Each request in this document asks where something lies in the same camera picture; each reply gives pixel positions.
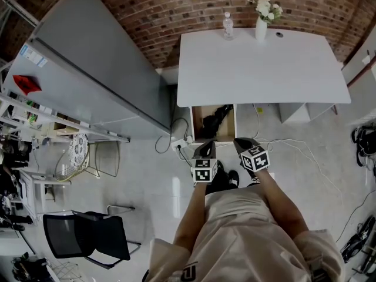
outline refrigerator door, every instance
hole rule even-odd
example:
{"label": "refrigerator door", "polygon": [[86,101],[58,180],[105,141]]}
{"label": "refrigerator door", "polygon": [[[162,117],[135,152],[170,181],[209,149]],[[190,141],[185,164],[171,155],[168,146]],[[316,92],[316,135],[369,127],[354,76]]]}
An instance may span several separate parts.
{"label": "refrigerator door", "polygon": [[[25,45],[34,52],[35,62],[26,58]],[[31,92],[26,97],[38,104],[122,136],[154,139],[158,135],[166,134],[145,120],[137,109],[76,70],[43,45],[35,41],[27,42],[25,45],[6,76],[6,89],[25,96],[14,82],[13,75],[30,76],[36,80],[42,91]],[[38,59],[41,58],[45,58],[46,62],[38,65]]]}
{"label": "refrigerator door", "polygon": [[34,36],[146,117],[169,128],[166,82],[102,1],[60,0]]}

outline black cable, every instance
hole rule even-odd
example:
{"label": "black cable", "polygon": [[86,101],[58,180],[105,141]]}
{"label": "black cable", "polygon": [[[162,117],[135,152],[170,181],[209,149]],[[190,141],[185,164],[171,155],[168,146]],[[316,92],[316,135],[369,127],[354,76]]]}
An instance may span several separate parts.
{"label": "black cable", "polygon": [[155,145],[154,145],[154,148],[155,148],[155,151],[162,154],[162,153],[165,153],[169,150],[170,148],[170,145],[171,145],[171,138],[172,138],[172,127],[174,126],[174,124],[178,121],[178,120],[183,120],[185,121],[185,123],[187,124],[187,128],[186,128],[186,131],[184,133],[184,139],[187,139],[187,135],[188,135],[188,129],[189,129],[189,124],[188,124],[188,121],[183,118],[183,117],[179,117],[179,118],[176,118],[172,123],[171,123],[171,127],[170,127],[170,140],[169,140],[169,145],[167,147],[166,150],[164,150],[163,152],[160,152],[157,150],[157,144],[158,144],[158,141],[160,140],[160,138],[162,138],[163,136],[159,137],[158,140],[156,141]]}
{"label": "black cable", "polygon": [[33,150],[33,155],[34,155],[35,163],[38,165],[37,172],[39,172],[39,163],[38,163],[38,160],[36,159],[36,156],[35,156],[35,149]]}
{"label": "black cable", "polygon": [[189,167],[192,167],[192,165],[188,162],[188,160],[186,159],[186,157],[184,157],[181,148],[178,147],[177,149],[179,150],[179,153],[180,153],[181,156],[184,158],[184,160],[187,162],[187,164],[189,165]]}
{"label": "black cable", "polygon": [[376,190],[373,190],[373,191],[369,192],[369,193],[367,194],[367,196],[365,197],[364,201],[362,202],[362,204],[361,204],[360,206],[356,207],[356,208],[354,209],[354,211],[352,211],[350,217],[348,218],[348,221],[346,222],[346,224],[345,224],[345,226],[344,226],[344,228],[343,228],[343,230],[342,230],[341,235],[339,236],[339,238],[338,238],[335,242],[338,242],[339,239],[341,238],[341,236],[343,235],[343,232],[345,232],[345,229],[346,229],[348,223],[350,222],[351,216],[355,213],[356,210],[358,210],[360,207],[362,207],[362,206],[364,205],[365,201],[367,200],[367,197],[370,196],[370,194],[373,193],[373,192],[375,192],[375,191],[376,191]]}
{"label": "black cable", "polygon": [[162,152],[160,152],[159,150],[157,150],[157,144],[158,144],[160,138],[162,138],[163,136],[159,137],[159,138],[157,139],[157,141],[155,142],[155,145],[154,145],[154,149],[155,149],[155,151],[158,152],[158,153],[160,153],[160,154],[165,153],[165,152],[167,152],[167,151],[169,150],[170,145],[171,145],[171,138],[172,138],[172,128],[173,128],[174,124],[175,124],[178,120],[183,120],[183,121],[185,121],[185,123],[187,124],[187,128],[186,128],[186,131],[185,131],[185,133],[184,133],[184,140],[187,139],[188,129],[189,129],[188,121],[187,121],[185,118],[182,118],[182,117],[179,117],[179,118],[176,118],[175,120],[173,120],[173,119],[174,119],[174,116],[175,116],[175,110],[176,110],[176,95],[175,95],[175,94],[174,94],[174,100],[173,100],[173,103],[174,103],[174,108],[173,108],[173,110],[172,110],[172,114],[171,114],[171,124],[170,124],[170,139],[169,139],[169,145],[168,145],[167,149],[164,150],[164,151],[162,151]]}

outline sticker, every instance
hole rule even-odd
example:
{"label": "sticker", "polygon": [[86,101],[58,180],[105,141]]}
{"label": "sticker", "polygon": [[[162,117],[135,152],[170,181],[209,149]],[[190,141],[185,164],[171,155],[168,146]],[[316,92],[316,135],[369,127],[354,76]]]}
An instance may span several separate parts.
{"label": "sticker", "polygon": [[47,60],[42,55],[36,53],[28,45],[24,45],[19,54],[38,65],[38,67],[43,67],[47,63]]}

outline red brick wall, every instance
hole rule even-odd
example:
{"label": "red brick wall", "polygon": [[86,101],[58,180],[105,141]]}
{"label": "red brick wall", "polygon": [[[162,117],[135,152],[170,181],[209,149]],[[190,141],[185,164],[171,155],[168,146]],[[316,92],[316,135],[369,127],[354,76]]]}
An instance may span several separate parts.
{"label": "red brick wall", "polygon": [[[58,0],[18,0],[41,19]],[[229,11],[235,27],[254,27],[257,15],[246,0],[102,0],[156,68],[179,63],[182,33],[221,28]],[[284,8],[272,28],[324,35],[343,61],[368,30],[376,0],[273,0]],[[12,59],[30,27],[12,16],[0,39],[0,56]]]}

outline person's arm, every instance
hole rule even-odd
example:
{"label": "person's arm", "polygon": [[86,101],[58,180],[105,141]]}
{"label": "person's arm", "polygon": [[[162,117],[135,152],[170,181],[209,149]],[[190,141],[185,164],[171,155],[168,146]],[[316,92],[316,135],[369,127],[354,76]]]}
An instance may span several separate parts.
{"label": "person's arm", "polygon": [[288,198],[288,196],[279,188],[276,181],[264,169],[255,172],[260,180],[261,186],[265,192],[269,208],[278,225],[294,239],[304,231],[308,231],[306,222],[303,219],[297,206]]}
{"label": "person's arm", "polygon": [[7,167],[5,166],[5,164],[2,165],[2,168],[3,168],[3,170],[4,170],[7,174],[9,174],[10,177],[12,177],[12,173],[11,173],[10,169],[7,168]]}
{"label": "person's arm", "polygon": [[205,224],[206,183],[198,183],[194,188],[188,208],[177,228],[173,244],[185,247],[192,252],[194,243]]}

